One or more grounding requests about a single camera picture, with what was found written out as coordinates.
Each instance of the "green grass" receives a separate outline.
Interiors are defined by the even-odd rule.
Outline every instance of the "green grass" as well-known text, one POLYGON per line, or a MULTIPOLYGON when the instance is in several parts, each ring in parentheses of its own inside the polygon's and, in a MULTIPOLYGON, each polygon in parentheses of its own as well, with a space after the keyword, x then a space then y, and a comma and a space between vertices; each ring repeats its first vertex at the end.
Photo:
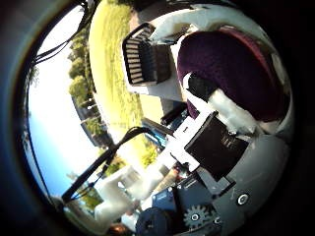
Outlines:
MULTIPOLYGON (((129 32, 131 8, 101 2, 90 32, 90 55, 96 92, 100 97, 109 130, 122 138, 126 131, 141 124, 143 111, 138 95, 130 93, 122 71, 121 42, 129 32)), ((130 156, 150 163, 155 147, 143 136, 127 145, 130 156)))

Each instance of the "black cable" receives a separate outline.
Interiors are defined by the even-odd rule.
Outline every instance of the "black cable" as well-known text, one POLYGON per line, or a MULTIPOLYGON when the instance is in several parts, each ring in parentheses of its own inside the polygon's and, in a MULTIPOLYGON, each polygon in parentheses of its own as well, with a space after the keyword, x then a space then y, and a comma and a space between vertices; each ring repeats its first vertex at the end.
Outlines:
POLYGON ((74 197, 71 198, 71 201, 80 199, 81 197, 85 196, 86 194, 89 193, 89 191, 95 186, 95 184, 98 182, 98 180, 104 175, 106 169, 108 168, 109 165, 107 165, 106 163, 104 164, 104 166, 102 167, 101 173, 98 176, 98 178, 96 180, 94 180, 93 182, 91 182, 85 189, 83 189, 82 191, 80 191, 77 195, 75 195, 74 197))
MULTIPOLYGON (((27 92, 26 92, 26 110, 29 111, 29 91, 30 91, 30 80, 27 81, 27 92)), ((30 147, 31 147, 31 156, 32 156, 32 159, 35 163, 35 167, 38 171, 38 175, 39 175, 39 179, 43 185, 43 188, 44 190, 46 191, 46 194, 47 194, 47 197, 50 201, 50 203, 55 207, 56 207, 56 204, 55 202, 52 200, 52 197, 50 195, 50 192, 48 190, 48 187, 46 185, 46 182, 43 178, 43 175, 42 175, 42 172, 41 172, 41 169, 39 167, 39 163, 38 163, 38 160, 37 160, 37 157, 36 157, 36 153, 34 151, 34 148, 33 148, 33 145, 32 145, 32 136, 31 136, 31 128, 30 128, 30 120, 29 120, 29 117, 26 118, 26 126, 27 126, 27 135, 28 135, 28 138, 29 138, 29 143, 30 143, 30 147)))
POLYGON ((80 1, 79 3, 80 6, 82 6, 84 8, 84 15, 79 23, 79 26, 77 28, 77 30, 64 42, 60 43, 59 45, 45 51, 42 52, 38 55, 36 55, 34 57, 34 59, 31 62, 32 66, 35 66, 41 62, 44 62, 52 57, 54 57, 55 55, 57 55, 58 53, 60 53, 67 45, 68 43, 84 28, 86 27, 92 20, 93 15, 95 14, 95 10, 96 10, 96 4, 94 2, 94 7, 92 12, 90 13, 89 11, 89 6, 88 6, 88 2, 86 1, 80 1))
POLYGON ((85 172, 83 172, 73 183, 73 185, 62 195, 64 203, 69 203, 72 201, 72 196, 74 193, 89 179, 89 177, 97 170, 99 166, 101 166, 105 161, 108 163, 107 165, 109 165, 114 155, 123 144, 143 133, 154 135, 154 133, 146 127, 133 127, 128 130, 118 144, 114 145, 105 153, 101 154, 100 157, 85 172))

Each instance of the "screw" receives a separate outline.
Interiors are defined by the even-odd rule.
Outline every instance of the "screw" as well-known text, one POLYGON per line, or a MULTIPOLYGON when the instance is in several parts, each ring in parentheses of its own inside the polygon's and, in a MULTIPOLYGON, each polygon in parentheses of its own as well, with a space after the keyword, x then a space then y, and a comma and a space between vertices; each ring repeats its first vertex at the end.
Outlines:
POLYGON ((222 223, 221 218, 220 217, 216 217, 215 218, 215 224, 220 224, 222 223))
POLYGON ((238 197, 237 203, 240 206, 242 206, 242 205, 247 203, 248 199, 249 199, 249 195, 248 194, 242 194, 241 196, 238 197))
POLYGON ((199 217, 200 217, 199 214, 194 213, 194 214, 191 216, 191 219, 194 220, 194 221, 196 221, 196 220, 199 219, 199 217))

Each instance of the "gear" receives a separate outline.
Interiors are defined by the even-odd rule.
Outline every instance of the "gear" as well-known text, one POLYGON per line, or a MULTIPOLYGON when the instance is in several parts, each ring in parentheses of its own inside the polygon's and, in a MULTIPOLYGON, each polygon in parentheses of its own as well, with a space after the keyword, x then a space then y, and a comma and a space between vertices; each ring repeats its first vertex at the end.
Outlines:
POLYGON ((184 214, 184 222, 189 229, 196 229, 206 225, 212 220, 212 215, 209 213, 205 206, 192 206, 187 209, 184 214))

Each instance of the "purple cushion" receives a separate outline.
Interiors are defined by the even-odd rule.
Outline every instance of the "purple cushion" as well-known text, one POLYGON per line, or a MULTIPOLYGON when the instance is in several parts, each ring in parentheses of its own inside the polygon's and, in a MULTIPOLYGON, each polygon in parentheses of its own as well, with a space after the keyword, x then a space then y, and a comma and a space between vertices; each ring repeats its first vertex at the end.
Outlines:
MULTIPOLYGON (((284 93, 270 62, 253 43, 228 31, 192 33, 184 38, 179 49, 178 78, 182 83, 187 73, 194 72, 216 83, 255 119, 276 120, 283 115, 284 93)), ((192 117, 197 116, 189 101, 188 109, 192 117)))

